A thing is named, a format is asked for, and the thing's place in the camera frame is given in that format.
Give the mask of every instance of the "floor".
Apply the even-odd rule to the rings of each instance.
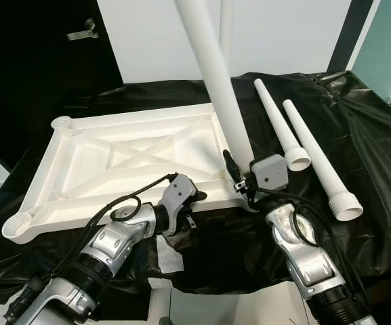
[[[174,325],[316,325],[294,283],[284,282],[248,295],[190,295],[176,289],[152,294],[148,321],[92,322],[89,325],[157,325],[171,316]],[[0,325],[7,306],[0,305]]]

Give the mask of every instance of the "black door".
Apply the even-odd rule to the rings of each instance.
[[[98,38],[69,41],[87,19]],[[121,84],[96,0],[0,1],[0,162],[8,169],[68,95]]]

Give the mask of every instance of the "black tablecloth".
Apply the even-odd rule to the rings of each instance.
[[[367,284],[391,277],[391,107],[351,72],[248,73],[233,78],[256,158],[283,154],[253,86],[256,78],[263,80],[280,108],[284,99],[293,100],[364,213],[354,221],[336,221],[311,168],[289,173],[288,190],[313,200],[326,212],[340,245]],[[206,102],[209,96],[202,81],[162,81],[124,85],[98,95],[72,95],[56,116],[78,118]],[[20,207],[50,135],[49,128],[30,146],[0,189],[0,303],[32,274],[51,270],[80,234],[79,230],[47,233],[25,245],[1,235],[4,221]],[[197,233],[167,239],[182,254],[184,272],[161,273],[156,240],[151,238],[137,245],[111,285],[139,292],[150,288],[147,278],[167,278],[188,293],[249,293],[288,278],[284,257],[263,215],[226,209],[196,213],[193,219]],[[334,257],[327,238],[323,246]]]

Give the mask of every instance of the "white plastic table frame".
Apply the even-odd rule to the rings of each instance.
[[[81,228],[106,203],[167,173],[183,173],[207,193],[194,211],[245,207],[225,170],[222,150],[228,146],[212,104],[61,116],[51,126],[54,134],[20,210],[2,228],[18,244],[44,232]],[[156,204],[167,185],[146,191],[141,200]],[[109,221],[105,215],[101,224]]]

